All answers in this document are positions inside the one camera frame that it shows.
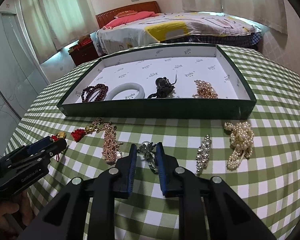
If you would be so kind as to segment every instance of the nightstand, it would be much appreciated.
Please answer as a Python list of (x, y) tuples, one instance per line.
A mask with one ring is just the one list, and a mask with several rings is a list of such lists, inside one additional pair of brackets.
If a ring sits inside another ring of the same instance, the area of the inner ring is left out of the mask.
[(99, 57), (92, 41), (84, 46), (78, 46), (78, 49), (71, 48), (68, 52), (76, 66)]

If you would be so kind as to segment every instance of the green and white checkered tablecloth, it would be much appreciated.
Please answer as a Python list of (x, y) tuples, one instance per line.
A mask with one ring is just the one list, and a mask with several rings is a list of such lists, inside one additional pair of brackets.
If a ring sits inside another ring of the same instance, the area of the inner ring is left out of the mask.
[[(195, 171), (197, 148), (206, 134), (212, 137), (210, 162), (203, 178), (220, 176), (252, 208), (278, 239), (289, 235), (300, 218), (300, 77), (260, 53), (221, 46), (245, 76), (258, 100), (249, 122), (255, 133), (254, 153), (236, 171), (226, 169), (231, 155), (226, 120), (176, 120), (105, 118), (117, 126), (117, 139), (127, 154), (131, 143), (162, 142), (165, 152), (180, 166)], [(30, 187), (35, 213), (58, 191), (80, 176), (97, 177), (109, 168), (102, 157), (103, 134), (93, 133), (76, 143), (70, 132), (95, 118), (65, 117), (56, 104), (70, 86), (95, 61), (82, 64), (46, 87), (30, 106), (13, 133), (6, 153), (62, 130), (69, 149), (49, 174)], [(89, 214), (86, 220), (87, 232)], [(159, 177), (139, 156), (133, 193), (115, 200), (116, 239), (178, 239), (178, 200), (166, 200)]]

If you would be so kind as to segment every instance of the wooden headboard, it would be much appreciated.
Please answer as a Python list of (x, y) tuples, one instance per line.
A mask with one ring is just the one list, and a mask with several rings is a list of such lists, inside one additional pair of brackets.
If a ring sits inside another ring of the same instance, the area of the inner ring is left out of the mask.
[(123, 6), (117, 9), (113, 9), (104, 13), (100, 13), (96, 15), (99, 27), (102, 28), (103, 26), (107, 25), (109, 22), (111, 22), (114, 17), (123, 11), (137, 11), (137, 12), (142, 12), (142, 11), (149, 11), (149, 12), (155, 12), (155, 13), (160, 13), (160, 8), (159, 5), (156, 1), (152, 2), (142, 2), (142, 3), (135, 3), (127, 6)]

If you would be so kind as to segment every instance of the white bedspread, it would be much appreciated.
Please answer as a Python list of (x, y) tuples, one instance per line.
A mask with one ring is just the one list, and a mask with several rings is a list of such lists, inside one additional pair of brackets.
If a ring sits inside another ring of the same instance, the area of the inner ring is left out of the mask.
[(97, 31), (97, 40), (106, 54), (153, 44), (187, 35), (244, 36), (261, 30), (230, 16), (206, 13), (160, 14), (112, 30)]

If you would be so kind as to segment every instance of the jewelry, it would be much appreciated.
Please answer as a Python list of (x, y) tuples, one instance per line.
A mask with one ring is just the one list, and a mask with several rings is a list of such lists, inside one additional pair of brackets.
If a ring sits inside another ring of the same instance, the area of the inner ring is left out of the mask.
[(99, 94), (98, 96), (94, 99), (94, 101), (101, 101), (107, 91), (108, 91), (108, 86), (106, 86), (105, 84), (97, 84), (96, 86), (89, 86), (89, 87), (86, 87), (82, 93), (81, 93), (81, 99), (82, 99), (82, 102), (89, 102), (89, 99), (90, 97), (93, 95), (94, 92), (98, 91), (99, 90)]
[(197, 85), (198, 92), (192, 95), (193, 98), (218, 98), (218, 94), (210, 83), (201, 80), (195, 80), (194, 82)]
[(198, 148), (197, 157), (196, 157), (197, 172), (200, 172), (203, 168), (206, 168), (208, 166), (211, 143), (212, 141), (210, 139), (210, 135), (207, 134), (204, 137), (201, 146), (199, 146)]
[[(56, 135), (51, 135), (52, 140), (58, 141), (59, 139), (65, 139), (66, 138), (66, 133), (63, 131), (58, 132)], [(59, 153), (56, 155), (56, 161), (57, 163), (60, 161), (60, 155)]]
[(158, 174), (158, 163), (157, 158), (155, 157), (155, 153), (152, 152), (156, 144), (153, 145), (153, 142), (144, 141), (139, 149), (137, 150), (137, 154), (142, 154), (145, 156), (148, 166), (154, 174)]
[(227, 167), (230, 170), (235, 170), (239, 167), (243, 157), (247, 159), (251, 157), (254, 133), (248, 122), (239, 122), (236, 125), (225, 123), (224, 129), (231, 131), (230, 147), (234, 148), (228, 159)]
[(122, 152), (119, 149), (119, 146), (123, 143), (117, 143), (116, 141), (116, 126), (111, 126), (110, 122), (106, 122), (103, 126), (97, 130), (97, 133), (100, 131), (105, 131), (105, 142), (103, 144), (102, 155), (105, 157), (105, 161), (107, 164), (112, 165), (117, 161), (117, 152), (120, 153), (120, 157), (122, 158)]
[(92, 125), (88, 125), (84, 129), (76, 129), (74, 130), (71, 135), (74, 138), (76, 142), (79, 142), (83, 136), (85, 136), (87, 133), (94, 131), (95, 129), (99, 129), (97, 126), (98, 124), (101, 124), (101, 118), (97, 118), (97, 120), (92, 122)]
[(143, 87), (137, 83), (125, 83), (122, 84), (120, 86), (117, 86), (116, 88), (112, 89), (110, 91), (110, 93), (108, 93), (107, 97), (106, 97), (106, 101), (110, 101), (112, 100), (117, 94), (125, 91), (125, 90), (138, 90), (139, 93), (137, 94), (137, 96), (134, 99), (143, 99), (145, 98), (145, 91), (143, 89)]
[(166, 77), (163, 78), (157, 78), (155, 81), (155, 84), (157, 85), (157, 92), (154, 94), (151, 94), (148, 96), (148, 98), (166, 98), (174, 89), (173, 86), (177, 82), (177, 75), (176, 75), (176, 81), (171, 84), (169, 82), (169, 79)]

